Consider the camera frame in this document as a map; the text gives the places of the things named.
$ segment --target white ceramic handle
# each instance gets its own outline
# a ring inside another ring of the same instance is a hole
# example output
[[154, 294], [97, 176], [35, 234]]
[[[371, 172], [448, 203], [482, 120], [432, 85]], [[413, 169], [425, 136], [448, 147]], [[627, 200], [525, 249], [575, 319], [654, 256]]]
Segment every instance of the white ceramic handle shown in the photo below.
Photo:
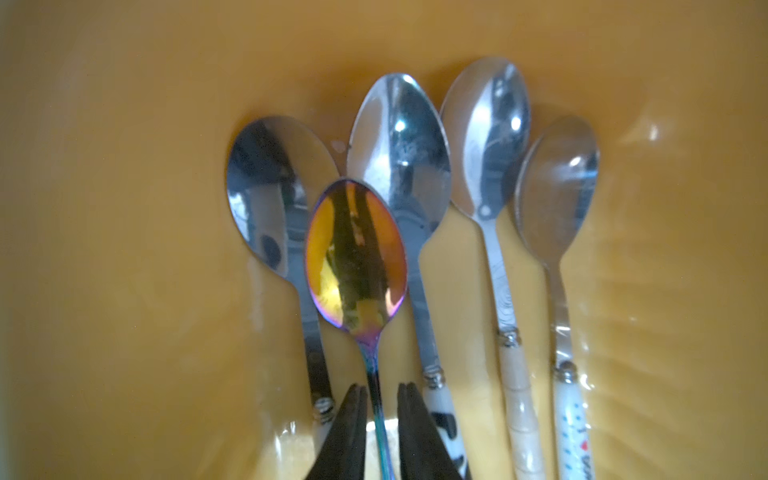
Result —
[[315, 443], [315, 456], [320, 454], [320, 449], [323, 447], [323, 443], [326, 442], [326, 437], [328, 436], [328, 432], [331, 431], [331, 426], [333, 426], [333, 421], [325, 423], [315, 421], [315, 435], [313, 439]]
[[424, 388], [423, 397], [424, 404], [427, 406], [432, 420], [437, 425], [440, 439], [445, 445], [453, 465], [455, 465], [462, 478], [467, 478], [469, 471], [467, 451], [464, 448], [462, 430], [458, 427], [456, 408], [453, 406], [451, 391], [446, 384], [436, 389], [426, 387]]
[[554, 433], [558, 444], [560, 480], [594, 480], [592, 447], [581, 387], [575, 381], [556, 378], [554, 394]]
[[515, 459], [515, 474], [518, 480], [544, 480], [544, 453], [541, 450], [525, 352], [520, 345], [502, 345], [499, 347], [498, 358], [502, 366], [507, 429]]

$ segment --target rainbow spoon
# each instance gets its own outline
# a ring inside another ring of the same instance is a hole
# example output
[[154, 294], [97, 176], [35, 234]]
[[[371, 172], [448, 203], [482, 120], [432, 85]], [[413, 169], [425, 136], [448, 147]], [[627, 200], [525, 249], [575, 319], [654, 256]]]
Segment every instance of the rainbow spoon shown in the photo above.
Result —
[[307, 234], [306, 275], [317, 309], [360, 347], [382, 478], [394, 480], [379, 387], [379, 338], [406, 296], [406, 253], [392, 215], [365, 184], [341, 179], [320, 197]]

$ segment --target stainless steel spoon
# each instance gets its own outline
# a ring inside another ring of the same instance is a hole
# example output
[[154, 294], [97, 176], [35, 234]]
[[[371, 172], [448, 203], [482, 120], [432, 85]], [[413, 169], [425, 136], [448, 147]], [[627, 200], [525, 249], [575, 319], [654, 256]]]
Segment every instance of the stainless steel spoon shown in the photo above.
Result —
[[346, 171], [379, 194], [400, 229], [427, 385], [424, 401], [459, 474], [467, 478], [464, 439], [440, 366], [419, 269], [422, 247], [451, 201], [451, 163], [438, 113], [410, 75], [388, 74], [371, 87], [352, 129]]
[[515, 222], [525, 246], [544, 264], [554, 310], [552, 391], [561, 480], [594, 478], [560, 261], [587, 215], [598, 178], [598, 158], [598, 143], [589, 124], [580, 117], [562, 118], [547, 128], [528, 153], [515, 189]]
[[507, 427], [520, 478], [544, 478], [544, 454], [496, 218], [514, 192], [531, 112], [522, 76], [504, 58], [482, 58], [453, 82], [442, 105], [451, 148], [451, 200], [482, 229], [498, 320]]
[[237, 135], [227, 165], [227, 196], [237, 229], [253, 253], [299, 294], [316, 452], [330, 430], [334, 401], [317, 310], [304, 274], [307, 205], [338, 177], [323, 142], [288, 117], [248, 124]]
[[318, 310], [360, 347], [382, 478], [394, 480], [379, 388], [379, 337], [406, 297], [408, 269], [397, 225], [366, 185], [342, 179], [326, 189], [310, 223], [306, 275]]

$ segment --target yellow container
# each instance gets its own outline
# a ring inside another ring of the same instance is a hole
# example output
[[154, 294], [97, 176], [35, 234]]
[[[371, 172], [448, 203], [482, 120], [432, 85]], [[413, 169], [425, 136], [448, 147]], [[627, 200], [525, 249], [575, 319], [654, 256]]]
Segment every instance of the yellow container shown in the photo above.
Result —
[[[596, 477], [765, 475], [766, 22], [726, 0], [0, 2], [9, 478], [302, 478], [296, 294], [231, 220], [230, 145], [288, 114], [342, 151], [381, 74], [440, 104], [483, 55], [521, 69], [534, 137], [573, 113], [601, 146], [564, 260]], [[555, 478], [544, 278], [508, 214], [499, 235]], [[456, 209], [422, 273], [473, 474], [511, 478], [482, 239]], [[420, 379], [411, 322], [382, 339], [389, 417]], [[340, 401], [362, 361], [323, 340]]]

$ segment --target cow print handle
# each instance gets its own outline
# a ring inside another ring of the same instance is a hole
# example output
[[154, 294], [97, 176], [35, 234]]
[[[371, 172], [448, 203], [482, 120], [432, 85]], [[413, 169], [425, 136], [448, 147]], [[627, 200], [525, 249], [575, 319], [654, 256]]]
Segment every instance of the cow print handle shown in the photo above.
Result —
[[432, 420], [437, 425], [437, 431], [440, 434], [448, 455], [456, 466], [456, 470], [465, 480], [471, 480], [469, 473], [469, 463], [467, 461], [467, 452], [464, 448], [464, 439], [461, 429], [458, 427], [456, 419], [456, 408], [453, 406], [451, 391], [443, 383], [435, 388], [426, 387], [424, 389], [424, 403], [432, 416]]

